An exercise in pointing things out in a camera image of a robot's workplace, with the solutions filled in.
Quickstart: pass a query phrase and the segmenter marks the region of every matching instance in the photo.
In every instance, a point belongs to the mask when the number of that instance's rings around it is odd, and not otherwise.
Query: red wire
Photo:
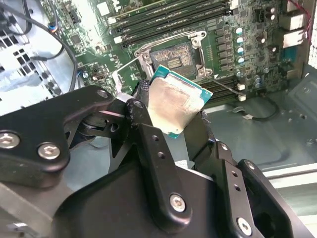
[[[310,13],[305,8],[300,6],[297,2],[294,2],[293,0],[288,0],[288,1],[293,3],[297,9],[300,9],[300,10],[305,12],[305,14],[306,14],[306,16],[308,18],[307,27],[306,27],[307,39],[308,39],[308,41],[310,43],[312,43],[312,30],[311,30],[311,27],[312,27],[312,16],[310,15]]]

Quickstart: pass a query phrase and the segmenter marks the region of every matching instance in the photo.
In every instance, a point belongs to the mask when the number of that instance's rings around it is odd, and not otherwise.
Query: motherboard
[[[52,1],[58,35],[74,50],[85,85],[114,95],[131,94],[163,65],[212,91],[212,102],[244,101],[287,87],[304,41],[305,16],[293,29],[301,13],[287,16],[287,0]],[[52,19],[48,1],[40,2]]]

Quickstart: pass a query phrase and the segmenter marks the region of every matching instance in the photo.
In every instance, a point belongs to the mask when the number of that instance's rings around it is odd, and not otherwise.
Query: green circuit board
[[[52,19],[47,0],[40,2]],[[152,71],[162,64],[206,88],[211,87],[210,78],[234,78],[234,84],[246,85],[249,95],[261,88],[273,92],[286,86],[281,51],[268,50],[278,28],[279,0],[53,0],[53,3],[59,17],[58,34],[72,47],[79,68],[87,73],[85,85],[96,84],[115,95],[116,81],[112,76],[115,70],[135,59],[136,51],[145,44],[183,33],[182,37],[151,47],[147,58],[151,60]],[[276,18],[259,21],[259,16],[264,16],[257,9],[266,7],[276,9]],[[204,34],[200,48],[193,47],[193,38],[186,32]],[[202,68],[206,71],[200,76]],[[118,78],[121,91],[130,94],[137,82],[148,75],[136,60],[120,70]]]

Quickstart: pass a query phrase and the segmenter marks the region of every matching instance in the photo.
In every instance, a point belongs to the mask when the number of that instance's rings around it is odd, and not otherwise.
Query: black cable
[[[42,56],[32,56],[30,59],[32,60],[40,60],[40,61],[48,61],[48,60],[53,60],[57,57],[59,57],[64,51],[64,47],[62,46],[59,50],[59,52],[54,55],[54,56],[51,56],[51,57],[42,57]]]
[[[257,118],[257,117],[254,117],[254,116],[250,115],[249,113],[247,113],[247,112],[245,112],[245,111],[240,111],[240,113],[241,113],[244,117],[245,117],[245,116],[250,116],[250,117],[252,117],[252,118],[250,118],[251,120],[262,121],[262,122],[263,122],[263,121],[268,121],[268,120],[274,118],[275,116],[277,116],[277,115],[279,114],[279,112],[280,112],[280,108],[279,108],[278,104],[277,104],[275,101],[273,101],[271,98],[269,98],[269,97],[267,97],[267,96],[265,96],[265,95],[262,95],[262,97],[263,97],[264,99],[266,99],[271,105],[274,106],[274,112],[273,112],[270,116],[268,116],[268,117],[266,117],[266,118]]]
[[[23,15],[21,12],[15,10],[14,8],[0,2],[0,8],[3,8],[4,10],[12,13],[13,15],[16,15],[17,17],[20,17],[34,25],[36,25],[37,27],[40,27],[41,29],[43,29],[44,31],[46,31],[47,33],[49,33],[51,36],[53,36],[67,51],[67,53],[69,54],[70,59],[72,60],[73,64],[74,64],[74,69],[73,69],[73,75],[71,78],[71,83],[70,83],[70,87],[69,87],[69,91],[73,91],[75,89],[75,84],[76,84],[76,79],[77,79],[77,69],[78,69],[78,63],[76,60],[76,56],[74,54],[74,52],[71,50],[71,48],[65,43],[63,42],[57,35],[55,35],[54,33],[52,33],[45,25],[41,24],[40,22],[27,17],[25,15]]]
[[[56,12],[56,9],[54,7],[54,4],[53,2],[50,0],[49,1],[49,4],[50,4],[50,7],[53,11],[53,15],[54,15],[54,23],[55,23],[55,26],[58,27],[58,18],[57,18],[57,12]],[[51,57],[42,57],[42,56],[33,56],[31,57],[32,60],[40,60],[40,61],[48,61],[48,60],[53,60],[57,57],[59,57],[64,51],[64,47],[62,46],[59,50],[59,52],[54,55],[54,56],[51,56]]]
[[[92,143],[89,143],[89,145],[90,145],[91,147],[93,147],[93,148],[95,148],[95,149],[99,149],[99,150],[105,149],[105,148],[108,147],[108,145],[104,145],[104,146],[98,147],[98,146],[96,146],[96,145],[93,145]]]
[[[24,10],[25,16],[31,18],[27,0],[23,0],[22,4],[23,4],[23,10]],[[15,36],[24,36],[24,35],[28,34],[31,31],[31,29],[32,29],[32,23],[30,23],[29,21],[26,21],[26,28],[25,28],[25,31],[22,33],[12,31],[9,28],[5,29],[5,31],[7,33],[11,33]]]

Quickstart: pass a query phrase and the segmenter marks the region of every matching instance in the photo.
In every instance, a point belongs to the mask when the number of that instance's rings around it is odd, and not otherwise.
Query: screw
[[[143,55],[143,59],[147,60],[147,59],[149,59],[149,58],[150,58],[150,55],[149,55],[148,53],[146,53],[146,54]]]
[[[104,90],[98,90],[97,91],[98,95],[103,97],[103,98],[107,98],[108,94],[104,91]]]
[[[143,108],[142,103],[140,103],[139,101],[134,101],[133,102],[135,106],[137,106],[138,108]]]
[[[176,194],[172,194],[171,197],[169,198],[170,205],[176,212],[183,212],[185,211],[186,204],[183,198]]]
[[[44,144],[39,147],[38,153],[44,159],[53,160],[60,155],[60,149],[54,144]]]
[[[224,150],[228,150],[228,147],[227,147],[225,144],[223,144],[223,143],[221,143],[221,147],[222,147]]]
[[[87,71],[83,72],[83,78],[88,78],[89,77],[89,74]]]
[[[199,76],[204,76],[205,75],[204,70],[203,69],[198,70],[198,75]]]
[[[254,165],[250,161],[246,161],[246,164],[251,170],[255,169]]]
[[[20,138],[10,132],[0,133],[0,148],[12,149],[20,143]]]
[[[269,73],[269,68],[263,69],[263,73]]]
[[[240,228],[240,230],[246,235],[246,236],[250,236],[252,235],[252,229],[249,225],[249,223],[244,220],[242,217],[239,217],[237,219],[237,224]]]

